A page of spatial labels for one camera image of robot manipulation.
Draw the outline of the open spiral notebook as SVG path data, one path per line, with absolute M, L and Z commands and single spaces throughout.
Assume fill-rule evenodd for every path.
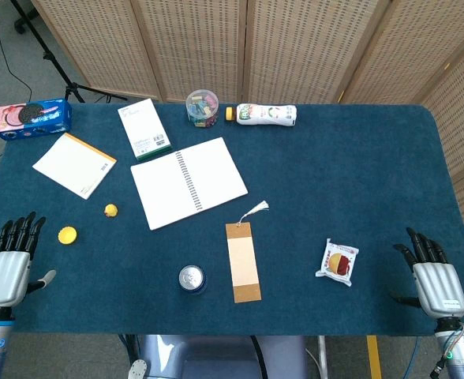
M 151 231 L 248 193 L 222 137 L 130 170 Z

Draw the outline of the black tripod stand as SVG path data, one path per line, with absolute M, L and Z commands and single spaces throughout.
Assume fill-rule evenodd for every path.
M 65 70 L 62 68 L 56 57 L 54 56 L 53 51 L 47 46 L 45 41 L 43 40 L 42 36 L 38 33 L 36 28 L 34 27 L 31 19 L 28 17 L 25 11 L 23 11 L 20 3 L 17 0 L 9 0 L 9 2 L 12 4 L 14 9 L 18 12 L 20 15 L 22 21 L 25 23 L 25 25 L 28 27 L 32 35 L 35 37 L 36 41 L 39 43 L 39 45 L 43 49 L 43 59 L 51 62 L 51 64 L 54 66 L 54 68 L 57 70 L 58 74 L 60 77 L 63 79 L 65 82 L 65 100 L 68 100 L 71 95 L 74 95 L 74 97 L 80 102 L 84 103 L 85 100 L 79 93 L 79 90 L 85 90 L 88 92 L 93 92 L 96 94 L 99 94 L 103 96 L 106 99 L 107 103 L 110 103 L 112 99 L 119 99 L 123 101 L 127 101 L 128 99 L 124 96 L 116 95 L 110 92 L 105 92 L 102 90 L 98 90 L 96 88 L 91 88 L 82 84 L 78 84 L 75 81 L 72 81 L 69 76 L 66 74 Z

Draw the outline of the white red snack packet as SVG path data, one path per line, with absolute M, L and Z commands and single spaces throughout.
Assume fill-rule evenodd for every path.
M 320 269 L 315 272 L 315 277 L 326 276 L 351 287 L 351 276 L 358 254 L 358 248 L 336 244 L 328 238 Z

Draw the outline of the white green rectangular box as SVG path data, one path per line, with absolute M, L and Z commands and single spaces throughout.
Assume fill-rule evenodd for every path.
M 172 149 L 151 99 L 119 108 L 118 115 L 137 161 Z

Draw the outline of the brown bookmark with tassel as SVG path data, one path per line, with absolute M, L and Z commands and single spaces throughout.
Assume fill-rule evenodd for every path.
M 235 303 L 255 302 L 262 299 L 253 233 L 250 222 L 245 222 L 245 218 L 268 209 L 269 204 L 263 200 L 247 211 L 236 223 L 225 225 Z

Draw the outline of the wooden folding screen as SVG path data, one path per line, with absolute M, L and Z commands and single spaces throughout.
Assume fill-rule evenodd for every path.
M 464 217 L 464 0 L 31 0 L 93 88 L 181 102 L 417 103 Z

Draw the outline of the grey-blue robot torso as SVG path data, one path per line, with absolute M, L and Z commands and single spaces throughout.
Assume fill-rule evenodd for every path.
M 308 379 L 302 336 L 145 335 L 128 379 Z

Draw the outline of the silver-top drink can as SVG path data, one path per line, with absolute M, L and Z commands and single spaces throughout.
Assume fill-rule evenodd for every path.
M 199 294 L 206 288 L 207 277 L 200 266 L 186 265 L 178 274 L 178 282 L 183 291 Z

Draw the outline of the blue table cloth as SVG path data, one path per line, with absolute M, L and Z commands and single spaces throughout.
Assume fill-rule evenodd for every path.
M 14 309 L 20 332 L 202 335 L 430 335 L 435 322 L 391 298 L 413 296 L 394 248 L 408 227 L 437 241 L 464 290 L 464 223 L 436 122 L 421 106 L 302 105 L 294 127 L 192 126 L 182 104 L 156 108 L 179 148 L 222 137 L 248 193 L 151 231 L 133 181 L 136 162 L 114 103 L 75 103 L 72 134 L 117 162 L 84 200 L 32 166 L 52 136 L 6 144 L 0 160 L 0 229 L 44 216 L 31 277 L 57 275 Z M 226 230 L 250 222 L 260 301 L 235 303 Z M 103 213 L 118 207 L 116 217 Z M 58 241 L 65 226 L 77 240 Z M 359 249 L 352 286 L 320 269 L 326 240 Z M 200 266 L 199 294 L 178 274 Z

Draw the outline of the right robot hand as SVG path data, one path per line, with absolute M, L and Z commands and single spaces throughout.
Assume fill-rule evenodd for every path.
M 442 246 L 406 229 L 413 247 L 395 244 L 413 276 L 417 296 L 405 297 L 390 293 L 396 302 L 422 309 L 432 319 L 461 318 L 464 316 L 464 292 L 454 265 L 449 263 Z

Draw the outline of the white notepad with orange edge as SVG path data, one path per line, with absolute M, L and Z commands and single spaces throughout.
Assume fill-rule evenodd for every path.
M 112 156 L 64 133 L 32 167 L 87 200 L 116 162 Z

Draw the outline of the blue pink cookie box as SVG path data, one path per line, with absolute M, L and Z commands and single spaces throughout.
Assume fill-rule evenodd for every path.
M 0 138 L 13 141 L 68 132 L 71 118 L 72 108 L 65 99 L 0 106 Z

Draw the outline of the clear jar of colourful clips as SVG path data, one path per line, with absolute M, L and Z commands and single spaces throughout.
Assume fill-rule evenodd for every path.
M 207 89 L 191 92 L 185 101 L 189 121 L 199 128 L 210 128 L 217 121 L 219 100 L 216 94 Z

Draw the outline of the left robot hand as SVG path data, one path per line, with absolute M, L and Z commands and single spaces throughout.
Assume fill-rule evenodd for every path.
M 46 223 L 44 216 L 36 219 L 31 212 L 26 217 L 7 221 L 0 229 L 0 313 L 20 304 L 24 298 L 47 287 L 56 277 L 54 269 L 43 277 L 30 281 L 39 235 Z

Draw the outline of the white bottle with yellow cap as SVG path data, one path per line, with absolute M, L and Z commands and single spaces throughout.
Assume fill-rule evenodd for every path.
M 296 123 L 297 108 L 294 105 L 240 103 L 235 107 L 226 107 L 225 119 L 244 126 L 275 125 L 292 127 Z

